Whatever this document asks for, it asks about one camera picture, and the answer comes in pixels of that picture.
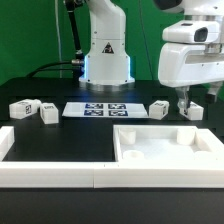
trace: white box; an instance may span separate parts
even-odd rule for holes
[[[183,108],[180,108],[180,114],[191,121],[202,120],[203,113],[204,113],[204,108],[197,105],[194,102],[191,102],[190,108],[188,108],[187,111],[185,111]]]
[[[169,111],[169,102],[157,100],[149,106],[149,118],[161,120]]]
[[[119,130],[136,130],[136,143],[122,145]],[[177,133],[180,128],[195,129],[195,144],[180,145]],[[215,145],[204,147],[198,140],[215,138]],[[97,164],[94,187],[224,187],[224,145],[209,131],[185,126],[114,126],[116,163]],[[144,158],[126,160],[123,153],[136,150]]]
[[[9,105],[9,115],[11,118],[23,119],[37,113],[40,108],[40,100],[22,100]]]
[[[53,103],[41,104],[40,116],[45,124],[57,124],[59,122],[58,109]]]
[[[94,163],[1,162],[0,188],[93,188]]]

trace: green backdrop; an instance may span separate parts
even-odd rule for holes
[[[63,0],[59,1],[59,22],[62,39],[62,58],[74,58],[70,23]],[[138,0],[112,0],[127,15],[126,51],[132,58],[132,76],[150,80],[146,46],[140,19]],[[157,78],[160,49],[164,44],[162,30],[181,20],[182,15],[159,11],[152,0],[141,0],[146,44]],[[55,0],[7,0],[0,2],[0,84],[13,77],[23,77],[37,67],[59,61],[55,22]],[[88,7],[77,9],[77,23],[84,53],[90,48]],[[59,73],[41,74],[59,77]]]

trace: black table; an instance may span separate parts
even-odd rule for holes
[[[209,128],[224,142],[224,102],[207,105],[205,93],[202,86],[191,89],[192,101],[205,112],[203,121],[188,121],[178,113],[175,91],[156,81],[137,81],[133,90],[96,93],[79,89],[71,79],[9,80],[0,87],[0,126],[15,127],[16,144],[4,162],[113,162],[114,124],[195,125]],[[162,121],[60,116],[59,124],[44,125],[38,114],[10,120],[8,105],[27,98],[55,103],[60,115],[66,102],[142,103],[148,110],[156,100],[167,100],[171,106]],[[223,205],[223,189],[0,189],[0,224],[223,223]]]

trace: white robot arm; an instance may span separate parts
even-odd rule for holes
[[[110,0],[86,2],[91,19],[91,49],[85,57],[80,86],[98,91],[116,91],[133,86],[130,57],[125,52],[126,16]]]
[[[224,1],[154,0],[161,10],[183,12],[185,19],[166,28],[159,63],[161,84],[174,87],[179,107],[189,106],[191,85],[210,83],[207,99],[216,101],[224,80]]]

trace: white tray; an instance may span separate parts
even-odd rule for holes
[[[115,162],[0,161],[0,188],[224,188],[223,144],[209,130],[191,127],[197,132],[195,144],[179,145],[176,142],[179,128],[114,126]],[[120,131],[127,129],[136,132],[132,145],[120,142]],[[0,135],[3,139],[0,153],[3,156],[11,147],[14,134],[2,129]],[[137,154],[132,151],[129,157],[124,158],[123,154],[131,150],[137,150]]]

